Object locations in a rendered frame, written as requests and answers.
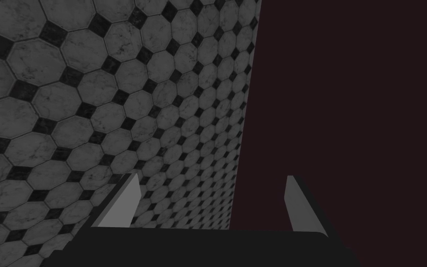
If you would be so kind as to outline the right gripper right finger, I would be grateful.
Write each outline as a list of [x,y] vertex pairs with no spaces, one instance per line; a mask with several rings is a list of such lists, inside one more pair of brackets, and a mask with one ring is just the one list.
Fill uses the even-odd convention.
[[284,202],[294,231],[319,232],[330,239],[339,238],[338,232],[301,177],[287,177]]

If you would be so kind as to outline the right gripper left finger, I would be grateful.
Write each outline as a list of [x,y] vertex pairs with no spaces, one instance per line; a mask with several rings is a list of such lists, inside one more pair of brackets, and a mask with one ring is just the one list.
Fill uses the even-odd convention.
[[128,228],[140,199],[141,189],[138,175],[126,173],[82,227]]

